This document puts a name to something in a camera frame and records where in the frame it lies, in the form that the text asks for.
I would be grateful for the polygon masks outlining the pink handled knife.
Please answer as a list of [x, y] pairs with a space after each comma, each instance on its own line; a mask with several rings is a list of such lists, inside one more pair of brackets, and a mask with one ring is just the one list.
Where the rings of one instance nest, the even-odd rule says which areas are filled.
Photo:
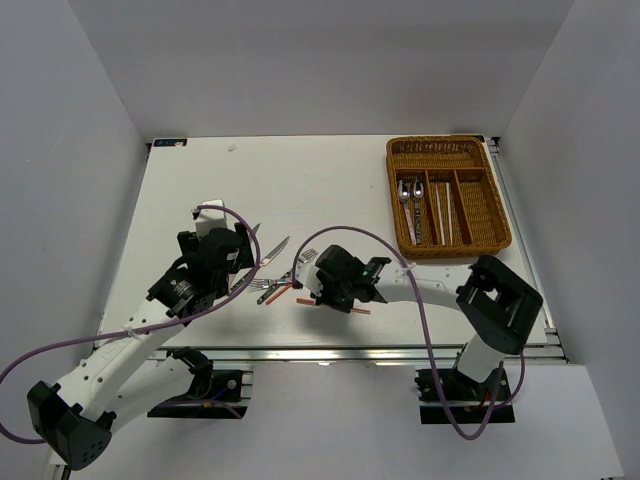
[[252, 268], [253, 266], [254, 260], [251, 245], [242, 247], [234, 266], [235, 271], [230, 273], [228, 277], [228, 294], [231, 294], [235, 289], [236, 277], [239, 272], [247, 268]]

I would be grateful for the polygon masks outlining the dark handled fork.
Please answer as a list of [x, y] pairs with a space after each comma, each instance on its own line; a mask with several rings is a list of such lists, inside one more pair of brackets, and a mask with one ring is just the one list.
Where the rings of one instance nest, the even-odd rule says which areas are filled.
[[[298, 256], [297, 264], [298, 265], [306, 264], [311, 260], [313, 260], [317, 255], [318, 255], [318, 252], [315, 249], [313, 248], [308, 249]], [[290, 272], [285, 273], [280, 279], [275, 281], [274, 285], [270, 285], [265, 290], [265, 292], [258, 298], [256, 303], [258, 305], [264, 304], [276, 291], [278, 291], [282, 287], [287, 286], [290, 283], [290, 279], [291, 279], [291, 273]]]

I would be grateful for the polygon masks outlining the pink handled fork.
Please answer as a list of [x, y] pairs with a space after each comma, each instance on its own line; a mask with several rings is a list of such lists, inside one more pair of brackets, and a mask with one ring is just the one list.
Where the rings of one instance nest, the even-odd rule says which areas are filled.
[[284, 279], [254, 279], [249, 284], [250, 291], [268, 290], [270, 288], [278, 289], [281, 286], [291, 283], [288, 278]]

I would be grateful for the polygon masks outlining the dark handled knife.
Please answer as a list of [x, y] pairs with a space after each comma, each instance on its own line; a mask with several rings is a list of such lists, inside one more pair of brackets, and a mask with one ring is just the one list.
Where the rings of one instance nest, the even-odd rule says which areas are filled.
[[272, 260], [274, 260], [282, 252], [282, 250], [287, 246], [289, 240], [290, 240], [289, 236], [285, 237], [276, 247], [274, 247], [270, 252], [268, 252], [266, 256], [257, 263], [257, 268], [260, 269], [260, 268], [266, 267]]

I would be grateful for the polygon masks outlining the pink handled spoon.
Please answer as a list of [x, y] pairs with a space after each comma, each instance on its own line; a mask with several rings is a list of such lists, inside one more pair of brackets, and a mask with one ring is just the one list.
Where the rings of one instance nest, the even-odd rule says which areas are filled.
[[411, 212], [409, 209], [409, 200], [411, 199], [411, 195], [409, 192], [409, 188], [404, 180], [399, 180], [397, 182], [397, 194], [398, 194], [398, 199], [404, 211], [411, 244], [416, 245], [417, 238], [416, 238], [415, 228], [414, 228], [412, 217], [411, 217]]

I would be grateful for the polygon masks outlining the dark handled spoon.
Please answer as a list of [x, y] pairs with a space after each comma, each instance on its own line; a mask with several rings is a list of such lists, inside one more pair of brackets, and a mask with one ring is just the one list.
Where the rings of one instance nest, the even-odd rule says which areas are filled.
[[417, 178], [411, 185], [411, 198], [414, 202], [414, 229], [415, 229], [415, 243], [417, 245], [422, 244], [422, 199], [424, 197], [424, 186], [422, 181]]

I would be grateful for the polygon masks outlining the white chopstick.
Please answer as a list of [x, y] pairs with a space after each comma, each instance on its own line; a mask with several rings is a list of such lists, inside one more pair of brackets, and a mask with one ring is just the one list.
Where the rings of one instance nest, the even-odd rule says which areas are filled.
[[442, 207], [441, 207], [441, 198], [438, 185], [435, 184], [435, 195], [436, 195], [436, 207], [438, 213], [438, 224], [439, 224], [439, 233], [440, 233], [440, 242], [441, 245], [446, 245], [445, 233], [444, 233], [444, 222], [442, 216]]
[[449, 244], [454, 243], [454, 228], [453, 228], [453, 199], [451, 191], [451, 183], [446, 183], [446, 201], [447, 201], [447, 217], [448, 217], [448, 231], [449, 231]]

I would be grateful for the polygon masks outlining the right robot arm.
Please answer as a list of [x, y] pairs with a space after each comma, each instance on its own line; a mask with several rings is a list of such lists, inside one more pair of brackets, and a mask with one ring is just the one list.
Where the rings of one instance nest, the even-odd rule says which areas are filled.
[[468, 266], [394, 265], [389, 257], [368, 262], [332, 245], [297, 273], [318, 304], [349, 313], [360, 303], [414, 301], [461, 312], [474, 330], [454, 363], [453, 390], [472, 399], [508, 356], [520, 355], [542, 296], [500, 259], [482, 255]]

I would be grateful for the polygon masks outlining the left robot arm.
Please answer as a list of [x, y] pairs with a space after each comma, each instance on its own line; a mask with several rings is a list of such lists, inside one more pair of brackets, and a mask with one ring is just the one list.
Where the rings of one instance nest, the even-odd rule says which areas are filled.
[[213, 364], [192, 347], [172, 351], [153, 374], [130, 380], [191, 316], [227, 296], [230, 275], [254, 265], [242, 223], [211, 223], [177, 240], [180, 257], [125, 322], [125, 337], [105, 342], [69, 374], [52, 385], [40, 381], [27, 394], [34, 430], [72, 471], [89, 466], [117, 430], [161, 402], [213, 394]]

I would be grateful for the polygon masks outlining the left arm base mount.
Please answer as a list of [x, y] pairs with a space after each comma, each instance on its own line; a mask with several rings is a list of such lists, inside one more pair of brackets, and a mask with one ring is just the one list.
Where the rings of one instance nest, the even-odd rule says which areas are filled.
[[217, 366], [204, 353], [184, 347], [171, 349], [166, 360], [181, 360], [194, 374], [188, 390], [165, 400], [147, 413], [148, 418], [240, 420], [251, 398], [253, 372], [241, 366]]

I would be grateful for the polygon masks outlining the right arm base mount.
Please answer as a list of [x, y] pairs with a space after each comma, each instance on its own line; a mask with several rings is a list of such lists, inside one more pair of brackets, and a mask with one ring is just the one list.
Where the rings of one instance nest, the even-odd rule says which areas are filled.
[[[449, 369], [439, 369], [443, 392], [449, 402], [453, 417], [459, 424], [479, 425], [489, 407], [492, 391], [496, 386], [494, 370], [489, 378], [476, 387], [456, 383], [450, 379]], [[449, 420], [437, 395], [432, 372], [429, 369], [416, 371], [414, 382], [418, 391], [420, 421], [423, 425], [444, 425]], [[490, 423], [512, 424], [515, 422], [513, 407], [507, 402], [511, 396], [509, 380], [505, 372], [501, 375], [496, 405]]]

